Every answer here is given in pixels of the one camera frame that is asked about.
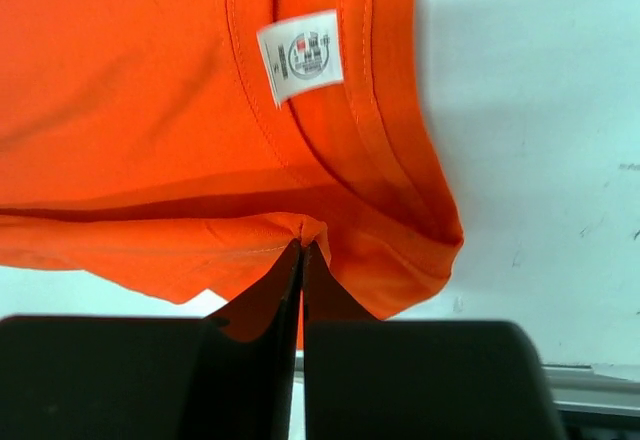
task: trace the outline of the orange fabric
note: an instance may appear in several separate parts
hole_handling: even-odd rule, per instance
[[[378,317],[462,242],[424,131],[414,0],[0,0],[0,263],[231,299],[319,241]],[[345,82],[273,105],[256,32],[336,9]]]

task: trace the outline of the white surface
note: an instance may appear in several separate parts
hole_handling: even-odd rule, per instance
[[[638,5],[417,0],[423,106],[466,245],[400,318],[507,318],[548,363],[640,364]]]

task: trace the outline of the orange shirt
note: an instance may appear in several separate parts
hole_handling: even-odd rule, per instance
[[[231,299],[292,238],[384,318],[462,242],[414,0],[0,0],[0,263]],[[274,106],[256,32],[335,9],[344,83]]]

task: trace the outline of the clothing label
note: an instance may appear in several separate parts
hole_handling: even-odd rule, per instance
[[[277,106],[344,79],[335,10],[271,24],[258,32],[258,44]]]

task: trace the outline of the circular logo on label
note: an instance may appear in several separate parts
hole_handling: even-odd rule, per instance
[[[301,33],[289,47],[289,68],[293,74],[309,80],[317,77],[329,63],[329,35]]]

